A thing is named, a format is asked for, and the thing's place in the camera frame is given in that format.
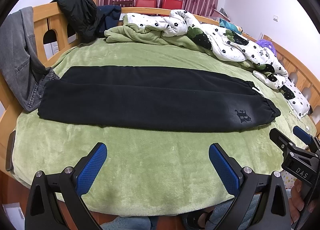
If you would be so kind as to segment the person's right hand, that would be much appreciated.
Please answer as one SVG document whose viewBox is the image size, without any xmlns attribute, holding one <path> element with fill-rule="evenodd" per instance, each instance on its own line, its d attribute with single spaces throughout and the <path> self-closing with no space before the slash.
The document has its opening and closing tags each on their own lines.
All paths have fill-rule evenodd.
<svg viewBox="0 0 320 230">
<path fill-rule="evenodd" d="M 301 197 L 301 189 L 303 183 L 296 179 L 291 188 L 291 197 L 289 198 L 289 209 L 291 216 L 291 224 L 295 223 L 300 217 L 300 211 L 304 208 L 304 201 Z"/>
</svg>

